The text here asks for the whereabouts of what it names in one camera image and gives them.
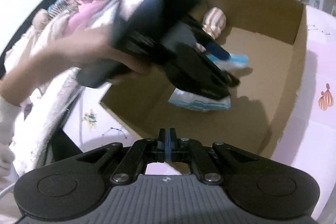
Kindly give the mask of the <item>person's left hand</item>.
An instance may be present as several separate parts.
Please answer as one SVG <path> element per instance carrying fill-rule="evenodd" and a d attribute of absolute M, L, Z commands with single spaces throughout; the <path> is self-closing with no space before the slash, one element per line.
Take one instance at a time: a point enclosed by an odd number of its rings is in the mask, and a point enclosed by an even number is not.
<path fill-rule="evenodd" d="M 118 61 L 131 69 L 125 76 L 111 77 L 112 83 L 150 72 L 149 65 L 108 46 L 108 38 L 108 28 L 102 27 L 54 40 L 34 57 L 34 86 L 45 84 L 71 67 L 82 68 L 102 59 Z"/>

